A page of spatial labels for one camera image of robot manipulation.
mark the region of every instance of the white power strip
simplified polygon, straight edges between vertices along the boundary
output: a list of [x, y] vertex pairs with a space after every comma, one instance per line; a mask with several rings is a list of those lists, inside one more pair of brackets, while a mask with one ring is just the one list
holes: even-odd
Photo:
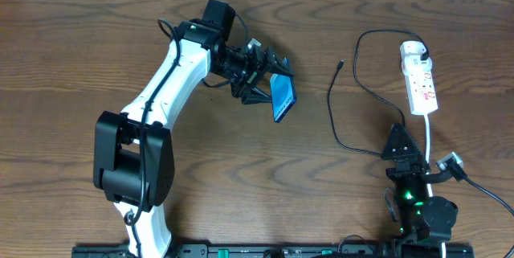
[[425, 51], [425, 46], [418, 41], [406, 41], [400, 46], [410, 112], [414, 115], [427, 115], [438, 109], [434, 80], [430, 71], [432, 59], [421, 59]]

